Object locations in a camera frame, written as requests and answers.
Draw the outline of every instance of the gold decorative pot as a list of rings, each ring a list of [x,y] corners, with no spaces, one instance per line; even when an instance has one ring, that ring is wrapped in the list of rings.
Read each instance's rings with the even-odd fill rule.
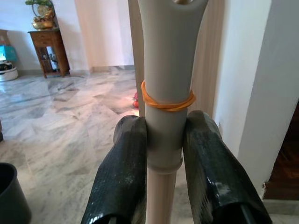
[[[51,29],[54,27],[54,22],[53,21],[33,22],[32,25],[35,29]]]

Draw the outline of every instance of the black trash bin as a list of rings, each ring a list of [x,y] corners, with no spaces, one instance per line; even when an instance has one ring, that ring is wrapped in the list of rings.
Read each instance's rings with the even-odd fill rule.
[[[0,163],[0,224],[28,224],[31,212],[17,179],[16,168]]]

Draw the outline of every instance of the white wall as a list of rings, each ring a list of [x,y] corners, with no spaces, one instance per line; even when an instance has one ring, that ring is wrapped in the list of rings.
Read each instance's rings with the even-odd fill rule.
[[[132,65],[133,50],[126,0],[76,0],[91,67]]]
[[[299,98],[299,1],[273,0],[238,160],[257,191],[271,175]]]
[[[18,55],[19,70],[40,70],[36,51],[28,31],[34,30],[34,14],[24,0],[1,0],[0,29],[9,30],[8,38]]]
[[[87,53],[74,0],[53,0],[53,3],[71,72],[88,70]]]
[[[227,0],[214,120],[238,156],[271,0]]]

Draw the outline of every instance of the wooden side table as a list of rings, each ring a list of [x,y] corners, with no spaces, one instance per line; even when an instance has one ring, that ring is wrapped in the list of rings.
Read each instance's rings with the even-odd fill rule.
[[[47,75],[60,73],[64,77],[70,67],[59,29],[30,31],[29,33],[43,70],[43,76],[47,78]]]

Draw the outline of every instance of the white marble floor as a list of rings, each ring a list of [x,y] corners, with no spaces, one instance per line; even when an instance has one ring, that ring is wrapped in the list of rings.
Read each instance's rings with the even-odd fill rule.
[[[89,76],[20,77],[0,83],[5,141],[0,162],[16,166],[32,210],[31,224],[79,224],[116,123],[137,114],[132,70],[112,67]],[[273,215],[276,224],[299,223]],[[178,171],[173,224],[191,224],[184,166]]]

